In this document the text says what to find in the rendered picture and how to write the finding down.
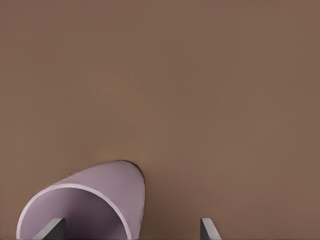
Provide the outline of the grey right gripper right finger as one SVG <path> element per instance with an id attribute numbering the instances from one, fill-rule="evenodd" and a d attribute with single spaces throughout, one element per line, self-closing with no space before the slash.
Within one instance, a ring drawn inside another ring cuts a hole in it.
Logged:
<path id="1" fill-rule="evenodd" d="M 222 240 L 211 218 L 200 219 L 200 240 Z"/>

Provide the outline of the purple cup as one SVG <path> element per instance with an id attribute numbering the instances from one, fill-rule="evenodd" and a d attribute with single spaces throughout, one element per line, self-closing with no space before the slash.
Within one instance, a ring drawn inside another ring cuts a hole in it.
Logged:
<path id="1" fill-rule="evenodd" d="M 20 214 L 16 238 L 30 240 L 52 219 L 63 218 L 66 240 L 135 240 L 145 200 L 145 177 L 137 165 L 98 164 L 34 195 Z"/>

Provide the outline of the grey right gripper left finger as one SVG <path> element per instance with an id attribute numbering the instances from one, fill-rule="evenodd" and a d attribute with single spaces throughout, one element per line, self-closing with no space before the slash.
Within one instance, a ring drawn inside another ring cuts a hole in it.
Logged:
<path id="1" fill-rule="evenodd" d="M 54 218 L 34 236 L 34 240 L 64 240 L 65 234 L 66 220 Z"/>

